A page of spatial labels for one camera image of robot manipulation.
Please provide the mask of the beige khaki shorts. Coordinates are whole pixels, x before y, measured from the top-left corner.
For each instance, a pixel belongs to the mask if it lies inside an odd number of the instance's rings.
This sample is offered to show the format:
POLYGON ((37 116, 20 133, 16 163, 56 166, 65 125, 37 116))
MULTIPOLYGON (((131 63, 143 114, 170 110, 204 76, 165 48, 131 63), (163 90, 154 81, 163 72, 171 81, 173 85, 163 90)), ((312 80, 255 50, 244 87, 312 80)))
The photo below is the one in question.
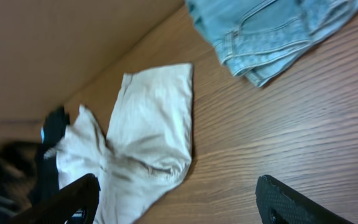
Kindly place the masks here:
POLYGON ((133 223, 185 179, 192 162, 192 77, 189 63, 125 74, 107 133, 79 107, 53 150, 60 187, 88 173, 98 178, 95 223, 133 223))

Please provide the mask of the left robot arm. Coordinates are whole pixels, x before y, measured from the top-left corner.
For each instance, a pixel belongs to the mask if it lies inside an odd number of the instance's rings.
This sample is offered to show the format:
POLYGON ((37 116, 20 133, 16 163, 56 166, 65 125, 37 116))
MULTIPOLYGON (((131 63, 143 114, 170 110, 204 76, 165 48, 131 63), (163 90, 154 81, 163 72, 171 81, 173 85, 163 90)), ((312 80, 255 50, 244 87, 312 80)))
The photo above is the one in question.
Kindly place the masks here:
POLYGON ((38 142, 0 141, 0 223, 32 206, 29 197, 37 181, 38 142))

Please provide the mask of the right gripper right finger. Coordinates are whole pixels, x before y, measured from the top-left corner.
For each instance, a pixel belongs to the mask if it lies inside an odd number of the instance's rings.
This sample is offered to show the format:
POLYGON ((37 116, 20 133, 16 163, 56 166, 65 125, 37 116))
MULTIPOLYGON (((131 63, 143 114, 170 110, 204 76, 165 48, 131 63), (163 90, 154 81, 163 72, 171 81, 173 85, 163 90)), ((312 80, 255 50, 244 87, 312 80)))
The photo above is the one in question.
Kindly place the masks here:
POLYGON ((258 178, 255 195, 263 224, 352 224, 271 175, 258 178))

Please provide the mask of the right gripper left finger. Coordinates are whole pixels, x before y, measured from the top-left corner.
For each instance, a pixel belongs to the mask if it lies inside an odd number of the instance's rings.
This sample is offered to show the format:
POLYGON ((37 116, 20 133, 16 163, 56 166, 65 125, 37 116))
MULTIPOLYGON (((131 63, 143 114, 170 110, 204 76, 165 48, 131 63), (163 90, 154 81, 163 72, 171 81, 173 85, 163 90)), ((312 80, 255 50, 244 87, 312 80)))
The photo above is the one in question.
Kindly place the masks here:
POLYGON ((80 223, 92 224, 99 203, 100 186, 98 178, 86 174, 58 194, 9 220, 13 224, 72 223, 75 214, 80 223))

